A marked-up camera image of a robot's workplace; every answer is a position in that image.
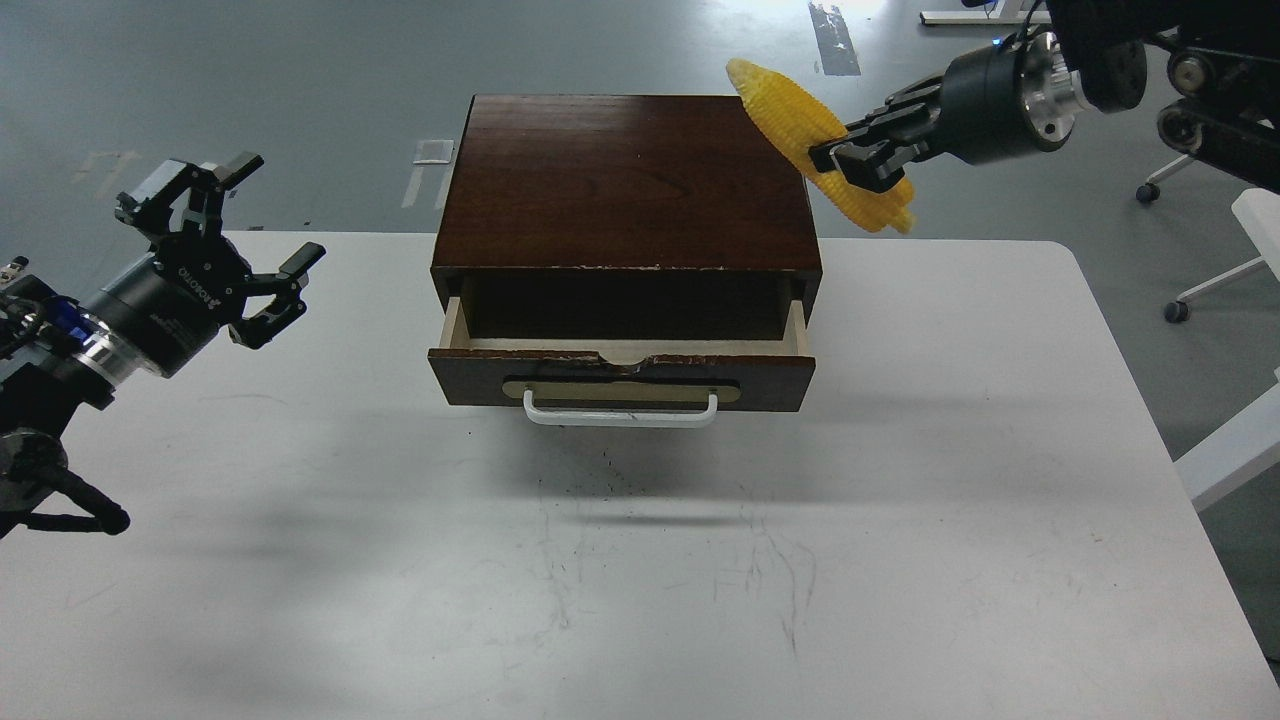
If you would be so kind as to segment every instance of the wooden drawer cabinet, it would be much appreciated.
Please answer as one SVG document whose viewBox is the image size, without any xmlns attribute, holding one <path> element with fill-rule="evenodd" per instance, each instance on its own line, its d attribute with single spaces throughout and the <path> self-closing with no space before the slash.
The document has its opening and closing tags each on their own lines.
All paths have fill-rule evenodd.
<svg viewBox="0 0 1280 720">
<path fill-rule="evenodd" d="M 476 96 L 431 263 L 453 405 L 797 410 L 822 263 L 733 96 Z"/>
</svg>

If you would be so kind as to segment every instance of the white drawer handle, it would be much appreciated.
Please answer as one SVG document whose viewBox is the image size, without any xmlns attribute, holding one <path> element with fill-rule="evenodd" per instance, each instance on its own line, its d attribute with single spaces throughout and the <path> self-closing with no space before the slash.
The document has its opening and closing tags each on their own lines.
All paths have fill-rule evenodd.
<svg viewBox="0 0 1280 720">
<path fill-rule="evenodd" d="M 534 406 L 534 388 L 525 388 L 525 415 L 539 425 L 588 428 L 705 428 L 716 419 L 719 401 L 707 393 L 700 413 L 634 413 L 630 410 L 543 410 Z"/>
</svg>

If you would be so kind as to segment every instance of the plastic corn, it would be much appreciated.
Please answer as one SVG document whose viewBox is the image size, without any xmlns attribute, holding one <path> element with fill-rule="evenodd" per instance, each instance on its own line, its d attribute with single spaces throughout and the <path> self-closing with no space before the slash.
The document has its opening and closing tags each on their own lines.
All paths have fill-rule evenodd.
<svg viewBox="0 0 1280 720">
<path fill-rule="evenodd" d="M 849 184 L 838 170 L 819 173 L 813 167 L 809 149 L 844 137 L 846 132 L 845 124 L 826 105 L 791 78 L 749 60 L 733 58 L 724 69 L 760 133 L 846 218 L 869 232 L 879 232 L 884 225 L 904 233 L 911 229 L 915 217 L 906 204 L 915 191 L 905 177 L 888 192 L 876 193 Z"/>
</svg>

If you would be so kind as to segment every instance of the white table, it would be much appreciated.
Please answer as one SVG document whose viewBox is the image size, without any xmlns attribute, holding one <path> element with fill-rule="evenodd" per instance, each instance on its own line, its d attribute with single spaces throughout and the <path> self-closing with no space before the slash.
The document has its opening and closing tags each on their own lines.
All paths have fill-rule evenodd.
<svg viewBox="0 0 1280 720">
<path fill-rule="evenodd" d="M 0 546 L 0 716 L 1280 716 L 1056 245 L 823 241 L 800 414 L 628 430 L 445 406 L 430 236 L 307 237 L 275 342 L 76 418 L 134 524 Z"/>
</svg>

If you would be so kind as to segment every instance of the robotic arm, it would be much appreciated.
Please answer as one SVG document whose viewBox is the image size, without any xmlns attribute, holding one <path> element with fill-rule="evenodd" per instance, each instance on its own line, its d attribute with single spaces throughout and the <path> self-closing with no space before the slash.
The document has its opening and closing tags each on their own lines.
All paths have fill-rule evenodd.
<svg viewBox="0 0 1280 720">
<path fill-rule="evenodd" d="M 1078 113 L 1138 105 L 1146 42 L 1169 51 L 1183 95 L 1157 117 L 1161 140 L 1280 192 L 1280 3 L 1048 0 L 1048 12 L 1051 28 L 1023 26 L 890 95 L 844 137 L 812 147 L 814 167 L 884 192 L 906 163 L 942 152 L 974 165 L 1051 152 Z"/>
<path fill-rule="evenodd" d="M 115 217 L 151 242 L 150 250 L 87 302 L 55 293 L 26 259 L 0 270 L 0 537 L 31 529 L 105 532 L 129 525 L 119 505 L 67 468 L 59 437 L 82 405 L 104 410 L 134 370 L 168 378 L 223 325 L 232 340 L 262 347 L 306 311 L 301 292 L 324 247 L 307 242 L 278 272 L 252 273 L 221 236 L 227 191 L 262 165 L 243 154 L 229 168 L 168 160 Z M 173 205 L 188 201 L 178 228 Z M 274 296 L 242 318 L 246 300 Z M 88 515 L 32 512 L 60 492 Z"/>
</svg>

